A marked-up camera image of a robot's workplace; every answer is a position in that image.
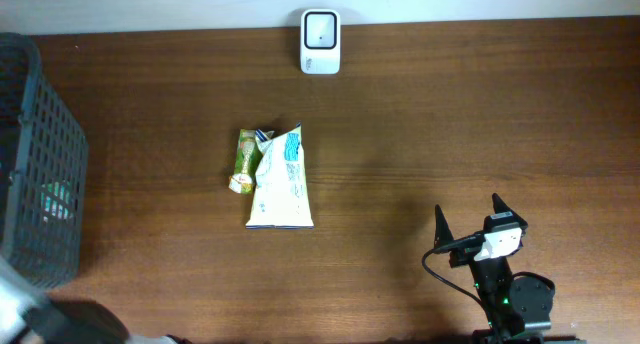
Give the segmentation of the green snack stick packet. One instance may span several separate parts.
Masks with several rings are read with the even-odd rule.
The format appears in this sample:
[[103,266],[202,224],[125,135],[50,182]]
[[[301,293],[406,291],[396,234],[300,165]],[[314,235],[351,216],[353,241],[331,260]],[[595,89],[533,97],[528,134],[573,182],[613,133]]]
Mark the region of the green snack stick packet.
[[234,172],[229,179],[229,188],[239,194],[250,194],[255,186],[255,173],[262,153],[258,141],[270,140],[273,131],[241,129],[237,143]]

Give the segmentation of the cream snack bag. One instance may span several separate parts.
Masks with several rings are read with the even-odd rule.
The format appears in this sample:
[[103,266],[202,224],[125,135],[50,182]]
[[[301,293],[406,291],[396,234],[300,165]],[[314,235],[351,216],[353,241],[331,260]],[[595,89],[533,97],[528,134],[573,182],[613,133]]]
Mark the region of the cream snack bag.
[[256,131],[262,158],[255,172],[247,229],[313,229],[307,190],[302,127],[269,138]]

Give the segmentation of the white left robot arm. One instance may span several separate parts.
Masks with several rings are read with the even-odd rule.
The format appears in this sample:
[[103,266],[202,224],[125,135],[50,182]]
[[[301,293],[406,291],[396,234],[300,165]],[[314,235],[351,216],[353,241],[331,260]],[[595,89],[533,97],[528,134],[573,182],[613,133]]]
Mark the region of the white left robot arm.
[[60,344],[178,344],[171,335],[129,332],[123,322],[92,300],[54,299],[1,261],[1,341]]

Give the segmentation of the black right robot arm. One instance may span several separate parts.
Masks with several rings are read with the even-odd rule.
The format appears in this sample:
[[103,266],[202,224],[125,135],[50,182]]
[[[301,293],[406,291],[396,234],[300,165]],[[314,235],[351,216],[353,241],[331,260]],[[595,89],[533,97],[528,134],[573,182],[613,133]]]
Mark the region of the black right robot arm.
[[[440,206],[435,207],[434,247],[425,253],[424,269],[440,282],[473,299],[484,312],[489,328],[476,330],[474,343],[542,343],[551,328],[555,284],[531,272],[514,273],[508,258],[522,248],[528,223],[498,194],[492,195],[494,213],[483,228],[456,239]],[[447,254],[452,268],[467,266],[475,293],[448,281],[430,269],[427,258]]]

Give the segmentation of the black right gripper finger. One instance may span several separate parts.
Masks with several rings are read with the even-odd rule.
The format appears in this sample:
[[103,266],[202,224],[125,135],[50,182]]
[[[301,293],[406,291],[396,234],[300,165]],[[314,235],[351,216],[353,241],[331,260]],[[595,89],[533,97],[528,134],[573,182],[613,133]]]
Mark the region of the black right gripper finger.
[[496,214],[510,212],[513,218],[519,223],[521,228],[528,227],[527,221],[524,220],[516,211],[511,209],[497,193],[493,193],[491,199],[492,199],[493,209]]
[[444,213],[439,205],[435,206],[435,235],[434,245],[444,246],[454,241],[453,234],[450,230],[448,222],[444,216]]

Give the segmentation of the teal tissue pack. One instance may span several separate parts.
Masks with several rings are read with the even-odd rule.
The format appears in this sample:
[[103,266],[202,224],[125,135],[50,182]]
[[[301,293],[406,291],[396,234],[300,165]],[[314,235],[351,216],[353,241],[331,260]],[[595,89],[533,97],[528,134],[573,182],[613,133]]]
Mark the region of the teal tissue pack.
[[65,184],[54,182],[42,186],[41,206],[45,212],[45,221],[71,219],[73,213],[70,205],[71,195]]

